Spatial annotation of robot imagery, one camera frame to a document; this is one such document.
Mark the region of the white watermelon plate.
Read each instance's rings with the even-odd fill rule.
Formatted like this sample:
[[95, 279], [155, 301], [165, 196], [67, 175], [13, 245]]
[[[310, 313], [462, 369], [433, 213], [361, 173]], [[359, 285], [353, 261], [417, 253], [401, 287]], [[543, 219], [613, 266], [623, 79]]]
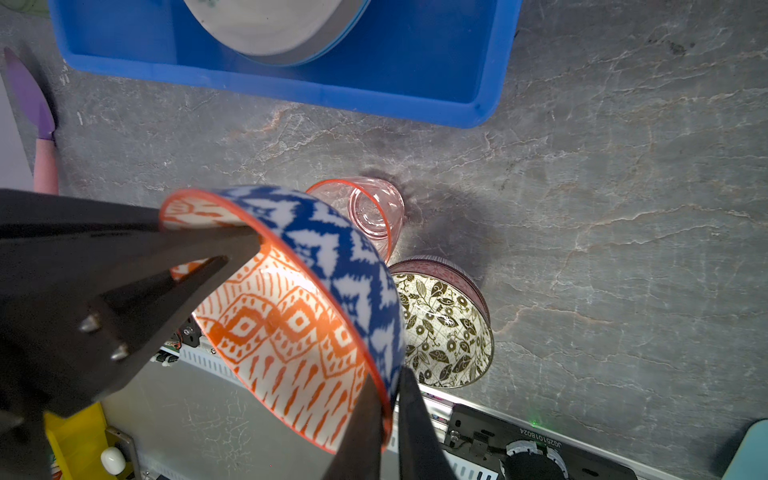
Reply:
[[274, 67], [299, 66], [314, 61], [340, 43], [355, 27], [370, 4], [369, 0], [322, 1], [332, 10], [307, 40], [285, 52], [271, 55], [242, 56], [258, 64]]

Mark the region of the cream painted plate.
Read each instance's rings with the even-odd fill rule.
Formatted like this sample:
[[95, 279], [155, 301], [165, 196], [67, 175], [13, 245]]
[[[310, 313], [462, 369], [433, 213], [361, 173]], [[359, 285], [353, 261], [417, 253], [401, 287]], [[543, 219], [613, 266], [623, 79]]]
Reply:
[[240, 53], [270, 56], [309, 40], [340, 0], [186, 0], [216, 40]]

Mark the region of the orange patterned bowl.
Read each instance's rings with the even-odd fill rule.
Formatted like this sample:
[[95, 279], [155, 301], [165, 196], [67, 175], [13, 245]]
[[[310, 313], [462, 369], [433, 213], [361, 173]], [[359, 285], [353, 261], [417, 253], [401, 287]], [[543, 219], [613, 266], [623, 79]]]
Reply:
[[386, 263], [347, 218], [309, 194], [256, 185], [177, 191], [159, 220], [168, 231], [246, 226], [258, 234], [257, 254], [193, 316], [268, 410], [332, 453], [371, 383], [390, 438], [403, 310]]

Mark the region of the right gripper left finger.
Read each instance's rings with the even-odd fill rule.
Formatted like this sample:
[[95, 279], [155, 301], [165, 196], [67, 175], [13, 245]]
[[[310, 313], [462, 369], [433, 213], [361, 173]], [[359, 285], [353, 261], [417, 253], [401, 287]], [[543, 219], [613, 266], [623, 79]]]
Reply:
[[122, 389], [260, 248], [248, 227], [165, 231], [152, 208], [1, 193], [1, 475], [50, 475], [43, 416]]

